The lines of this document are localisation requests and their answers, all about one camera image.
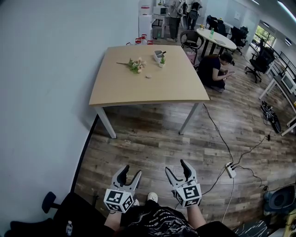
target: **standing person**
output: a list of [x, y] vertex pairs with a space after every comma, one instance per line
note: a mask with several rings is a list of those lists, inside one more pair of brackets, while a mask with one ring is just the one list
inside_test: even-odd
[[131, 207], [125, 214], [109, 214], [103, 229], [104, 237], [236, 237], [221, 222], [206, 224], [198, 205], [187, 208], [184, 215], [170, 207], [161, 207], [156, 193], [149, 193], [144, 206]]
[[202, 7], [202, 0], [186, 0], [186, 4], [188, 5], [187, 13], [186, 13], [187, 14], [187, 19], [188, 19], [188, 29], [189, 29], [189, 26], [191, 26], [191, 30], [193, 31], [194, 27], [196, 25], [197, 19], [195, 19], [195, 20], [191, 19], [190, 11], [192, 9], [198, 11], [200, 9], [199, 6]]
[[178, 32], [179, 25], [181, 22], [181, 17], [183, 16], [183, 0], [170, 0], [168, 5], [168, 14], [169, 26], [170, 26], [170, 38], [167, 38], [168, 41], [177, 42], [178, 41]]
[[232, 62], [232, 56], [229, 53], [219, 55], [208, 55], [203, 58], [198, 66], [198, 76], [201, 82], [218, 92], [225, 90], [225, 80], [231, 74], [227, 70], [221, 69], [223, 66], [229, 65]]

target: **white sneaker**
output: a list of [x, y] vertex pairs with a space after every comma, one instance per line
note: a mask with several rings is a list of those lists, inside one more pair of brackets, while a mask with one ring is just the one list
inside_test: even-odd
[[139, 206], [139, 205], [140, 205], [140, 203], [139, 203], [138, 199], [136, 199], [136, 200], [134, 201], [134, 206]]
[[176, 42], [175, 39], [172, 39], [172, 38], [167, 38], [166, 40], [170, 42]]
[[152, 200], [154, 202], [158, 202], [158, 196], [156, 193], [149, 193], [147, 196], [147, 200]]

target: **water bottle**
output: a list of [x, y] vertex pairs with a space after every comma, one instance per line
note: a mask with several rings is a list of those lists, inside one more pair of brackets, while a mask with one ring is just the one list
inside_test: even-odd
[[71, 236], [72, 230], [73, 230], [72, 221], [68, 221], [68, 224], [66, 226], [66, 235]]
[[213, 38], [213, 35], [214, 35], [214, 28], [212, 27], [210, 38]]

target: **green bottle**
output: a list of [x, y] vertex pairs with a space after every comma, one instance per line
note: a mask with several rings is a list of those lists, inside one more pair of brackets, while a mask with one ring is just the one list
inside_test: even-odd
[[210, 38], [213, 38], [213, 35], [214, 35], [214, 28], [212, 27]]

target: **extension cord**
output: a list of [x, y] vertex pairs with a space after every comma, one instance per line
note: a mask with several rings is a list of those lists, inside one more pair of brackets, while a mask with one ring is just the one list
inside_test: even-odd
[[226, 163], [225, 168], [228, 172], [229, 177], [233, 179], [236, 176], [236, 171], [234, 170], [232, 163]]

